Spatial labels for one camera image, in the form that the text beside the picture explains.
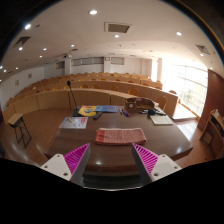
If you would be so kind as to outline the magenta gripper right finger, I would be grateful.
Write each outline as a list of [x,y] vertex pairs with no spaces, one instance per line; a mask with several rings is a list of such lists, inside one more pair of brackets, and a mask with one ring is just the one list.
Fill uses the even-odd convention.
[[137,144],[132,145],[132,156],[143,185],[150,184],[181,170],[181,167],[166,154],[157,155]]

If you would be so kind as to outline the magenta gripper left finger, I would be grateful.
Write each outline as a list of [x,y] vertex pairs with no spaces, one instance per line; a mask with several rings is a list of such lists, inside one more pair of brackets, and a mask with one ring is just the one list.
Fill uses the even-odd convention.
[[90,144],[84,144],[72,151],[55,154],[41,169],[68,180],[76,185],[83,185],[83,173],[90,156]]

